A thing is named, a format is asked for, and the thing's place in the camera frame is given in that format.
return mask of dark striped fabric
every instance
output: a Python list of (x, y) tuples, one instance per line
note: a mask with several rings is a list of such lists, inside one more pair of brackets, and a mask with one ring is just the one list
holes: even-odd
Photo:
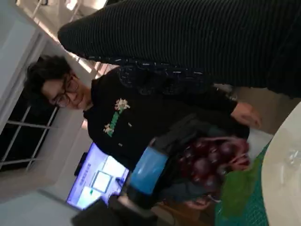
[(299, 86), (292, 88), (301, 71), (300, 6), (300, 0), (126, 0), (63, 26), (58, 37), (66, 50), (96, 61), (301, 96)]

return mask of glasses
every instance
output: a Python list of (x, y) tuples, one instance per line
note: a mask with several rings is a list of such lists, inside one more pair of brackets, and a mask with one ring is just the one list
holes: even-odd
[(66, 107), (70, 103), (70, 98), (67, 93), (75, 93), (79, 85), (74, 80), (73, 76), (68, 76), (63, 81), (63, 93), (56, 98), (55, 104), (59, 107)]

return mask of window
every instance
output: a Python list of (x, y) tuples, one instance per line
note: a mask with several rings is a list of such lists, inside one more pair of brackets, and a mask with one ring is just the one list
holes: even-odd
[(21, 94), (0, 135), (0, 172), (25, 168), (38, 160), (43, 141), (57, 113), (51, 107), (42, 113), (28, 107)]

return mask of black hoodie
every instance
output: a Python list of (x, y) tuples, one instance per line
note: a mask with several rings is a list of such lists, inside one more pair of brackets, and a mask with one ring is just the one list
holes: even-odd
[(130, 170), (155, 136), (191, 113), (229, 135), (248, 137), (249, 128), (238, 124), (229, 113), (203, 110), (176, 97), (140, 95), (137, 89), (123, 86), (114, 71), (94, 80), (91, 93), (93, 107), (84, 112), (90, 137), (103, 152)]

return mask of green cloth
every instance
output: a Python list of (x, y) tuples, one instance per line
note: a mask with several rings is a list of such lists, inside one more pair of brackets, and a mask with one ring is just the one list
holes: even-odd
[(215, 225), (216, 226), (267, 226), (269, 225), (266, 211), (264, 208), (262, 190), (261, 190), (261, 168), (263, 157), (267, 151), (266, 146), (257, 158), (261, 160), (258, 168), (258, 177), (255, 188), (248, 198), (247, 204), (239, 217), (225, 218), (222, 215), (222, 203), (215, 208)]

